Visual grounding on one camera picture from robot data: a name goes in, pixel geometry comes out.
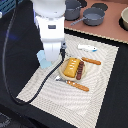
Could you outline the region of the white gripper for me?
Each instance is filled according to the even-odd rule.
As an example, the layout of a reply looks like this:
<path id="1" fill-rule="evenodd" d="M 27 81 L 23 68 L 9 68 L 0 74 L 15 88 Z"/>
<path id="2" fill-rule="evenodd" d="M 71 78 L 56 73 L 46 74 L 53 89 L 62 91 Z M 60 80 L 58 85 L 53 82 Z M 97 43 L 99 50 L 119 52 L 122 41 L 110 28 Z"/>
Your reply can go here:
<path id="1" fill-rule="evenodd" d="M 56 61 L 64 41 L 64 18 L 48 19 L 37 16 L 36 25 L 39 27 L 46 60 Z"/>

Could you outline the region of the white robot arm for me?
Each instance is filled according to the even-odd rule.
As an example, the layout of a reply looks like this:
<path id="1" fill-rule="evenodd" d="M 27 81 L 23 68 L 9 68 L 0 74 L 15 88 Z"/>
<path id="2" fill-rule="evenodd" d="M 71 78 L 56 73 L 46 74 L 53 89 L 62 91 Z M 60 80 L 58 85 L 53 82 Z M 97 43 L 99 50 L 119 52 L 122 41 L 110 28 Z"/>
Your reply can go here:
<path id="1" fill-rule="evenodd" d="M 31 0 L 47 61 L 58 59 L 64 41 L 65 0 Z"/>

